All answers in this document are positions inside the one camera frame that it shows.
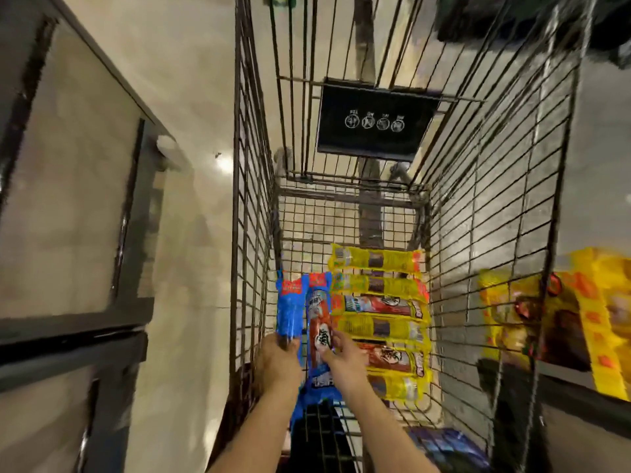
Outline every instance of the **shiny floor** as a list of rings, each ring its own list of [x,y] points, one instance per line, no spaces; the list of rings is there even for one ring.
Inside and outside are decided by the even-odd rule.
[[[187,162],[170,170],[165,182],[154,268],[156,308],[131,413],[126,470],[201,471],[228,391],[234,0],[66,1],[185,153]],[[271,59],[269,12],[262,0],[252,3],[255,36],[266,41],[259,57]],[[351,13],[351,1],[344,0],[337,16]],[[390,20],[391,14],[386,10],[384,17]],[[383,46],[386,30],[378,22],[375,29],[375,41]],[[347,36],[333,49],[345,50]],[[427,77],[413,65],[402,71],[408,78]],[[582,142],[569,164],[566,190],[572,195],[564,197],[568,220],[561,228],[560,254],[601,243],[629,252],[621,233],[628,232],[631,218],[624,192],[631,166],[628,157],[623,160],[631,111],[625,108],[628,90],[604,87],[598,80],[605,76],[615,86],[628,80],[627,72],[611,65],[586,69],[588,108],[579,122],[587,127],[578,130]],[[261,64],[261,77],[271,100],[273,150],[281,141],[272,63]],[[595,153],[603,155],[591,169]],[[597,209],[596,202],[612,209]],[[585,206],[591,206],[589,216]],[[618,228],[604,229],[607,225]]]

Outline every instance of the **metal shopping cart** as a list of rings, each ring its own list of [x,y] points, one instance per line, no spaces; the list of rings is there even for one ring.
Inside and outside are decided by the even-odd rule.
[[[499,0],[482,39],[441,42],[438,0],[236,0],[229,412],[256,401],[278,273],[322,272],[331,242],[426,252],[433,381],[390,402],[409,431],[450,426],[497,470],[543,469],[538,371],[482,357],[477,273],[512,280],[555,255],[580,64],[596,0]],[[321,470],[370,469],[343,404],[310,407],[294,446]]]

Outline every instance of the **person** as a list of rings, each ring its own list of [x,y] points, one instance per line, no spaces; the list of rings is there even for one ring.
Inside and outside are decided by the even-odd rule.
[[[377,473],[438,473],[436,466],[420,451],[392,413],[377,397],[367,379],[365,354],[342,332],[333,333],[335,353],[320,348],[331,369],[335,386],[357,418],[363,442]],[[255,364],[255,379],[262,391],[249,414],[210,473],[272,473],[276,471],[287,427],[296,405],[304,372],[298,362],[300,344],[287,350],[278,346],[278,335],[261,342]]]

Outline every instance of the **wire mesh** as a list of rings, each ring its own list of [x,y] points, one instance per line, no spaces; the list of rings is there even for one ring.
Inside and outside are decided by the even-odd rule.
[[[464,23],[468,7],[446,0],[297,0],[294,9],[237,0],[235,428],[256,401],[248,364],[275,327],[277,272],[295,279],[325,271],[332,242],[420,246],[434,376],[421,400],[389,408],[410,431],[466,433],[495,467],[545,461],[533,420],[536,367],[516,373],[503,348],[499,361],[481,358],[488,344],[477,275],[504,268],[510,286],[541,274],[545,292],[596,0],[546,0],[529,17],[521,2],[502,0],[483,33],[451,42],[441,41],[445,20]],[[270,54],[265,63],[257,52]],[[440,100],[411,166],[317,151],[328,78],[360,80],[361,89],[421,88]],[[304,440],[324,470],[368,464],[343,404],[310,407]]]

